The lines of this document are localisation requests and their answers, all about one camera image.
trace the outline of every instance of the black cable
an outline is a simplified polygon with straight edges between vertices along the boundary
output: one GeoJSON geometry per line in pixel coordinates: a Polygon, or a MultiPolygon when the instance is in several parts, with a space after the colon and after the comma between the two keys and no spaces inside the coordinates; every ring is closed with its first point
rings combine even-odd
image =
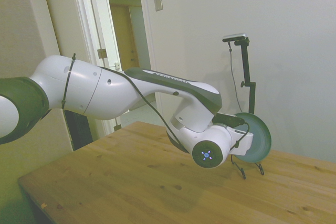
{"type": "Polygon", "coordinates": [[[233,148],[238,148],[240,140],[242,140],[247,135],[247,133],[250,131],[250,125],[247,122],[245,122],[245,124],[247,124],[247,131],[245,132],[245,134],[238,141],[236,141],[236,143],[234,144],[234,146],[231,147],[230,151],[233,148]]]}
{"type": "Polygon", "coordinates": [[[71,75],[72,67],[74,66],[75,60],[76,60],[76,54],[73,54],[71,65],[70,65],[70,69],[69,69],[69,72],[68,72],[67,82],[65,84],[65,90],[64,90],[63,100],[61,102],[62,103],[62,109],[64,109],[64,106],[65,106],[65,102],[66,102],[65,98],[67,96],[68,84],[69,84],[70,75],[71,75]]]}
{"type": "Polygon", "coordinates": [[[237,99],[237,102],[238,102],[238,106],[239,106],[240,111],[243,112],[242,109],[241,109],[241,107],[240,107],[239,100],[238,100],[236,81],[235,81],[235,77],[234,77],[234,75],[233,75],[233,69],[232,69],[232,49],[231,49],[231,44],[230,44],[230,42],[228,42],[228,45],[229,45],[229,48],[230,48],[229,51],[230,51],[231,75],[232,75],[232,79],[233,79],[233,84],[234,84],[234,86],[235,86],[236,99],[237,99]]]}
{"type": "Polygon", "coordinates": [[[141,98],[145,101],[145,103],[147,103],[149,105],[149,107],[151,107],[155,112],[156,114],[158,114],[158,116],[160,117],[160,119],[162,120],[162,122],[164,123],[164,125],[166,125],[166,127],[168,128],[168,130],[172,133],[173,137],[176,139],[176,141],[182,146],[183,144],[181,144],[180,140],[178,140],[177,136],[174,134],[174,132],[172,131],[172,129],[168,126],[166,120],[163,118],[163,116],[159,113],[159,111],[157,111],[156,108],[154,108],[153,105],[150,104],[150,102],[146,99],[146,97],[141,93],[141,91],[138,89],[138,87],[134,84],[134,82],[128,77],[126,76],[125,74],[121,73],[121,72],[118,72],[118,71],[114,71],[112,69],[108,69],[108,68],[103,68],[103,69],[106,69],[108,71],[111,71],[113,73],[116,73],[122,77],[124,77],[126,80],[128,80],[128,82],[134,87],[134,89],[137,91],[137,93],[141,96],[141,98]]]}

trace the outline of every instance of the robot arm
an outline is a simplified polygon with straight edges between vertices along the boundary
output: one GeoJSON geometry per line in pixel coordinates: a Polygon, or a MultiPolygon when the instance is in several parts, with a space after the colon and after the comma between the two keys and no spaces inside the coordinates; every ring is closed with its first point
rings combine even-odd
{"type": "Polygon", "coordinates": [[[210,85],[138,68],[116,72],[63,56],[46,58],[30,78],[0,79],[0,144],[26,134],[49,109],[109,120],[154,92],[183,98],[167,133],[201,167],[216,167],[228,154],[245,155],[250,148],[253,134],[212,124],[222,99],[210,85]]]}

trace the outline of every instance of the white cylindrical joint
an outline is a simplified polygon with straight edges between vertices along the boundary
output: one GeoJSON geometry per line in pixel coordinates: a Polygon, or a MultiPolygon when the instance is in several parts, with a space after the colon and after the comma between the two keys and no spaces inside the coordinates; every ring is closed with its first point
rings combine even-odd
{"type": "Polygon", "coordinates": [[[0,138],[7,136],[19,122],[16,106],[7,98],[0,96],[0,138]]]}

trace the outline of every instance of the wood grain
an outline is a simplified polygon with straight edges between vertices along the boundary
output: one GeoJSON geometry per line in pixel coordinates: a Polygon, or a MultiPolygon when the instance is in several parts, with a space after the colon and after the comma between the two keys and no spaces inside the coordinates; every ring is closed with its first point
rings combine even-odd
{"type": "Polygon", "coordinates": [[[336,164],[271,151],[197,166],[165,128],[136,122],[22,178],[54,223],[336,223],[336,164]]]}

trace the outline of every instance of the floor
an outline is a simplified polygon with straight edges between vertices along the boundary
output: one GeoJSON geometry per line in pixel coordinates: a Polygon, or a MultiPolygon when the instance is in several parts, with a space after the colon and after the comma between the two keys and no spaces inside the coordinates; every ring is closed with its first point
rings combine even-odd
{"type": "MultiPolygon", "coordinates": [[[[155,101],[151,102],[151,105],[156,108],[155,101]]],[[[120,116],[120,119],[121,127],[130,125],[136,121],[164,126],[160,117],[148,104],[125,113],[124,115],[120,116]]]]}

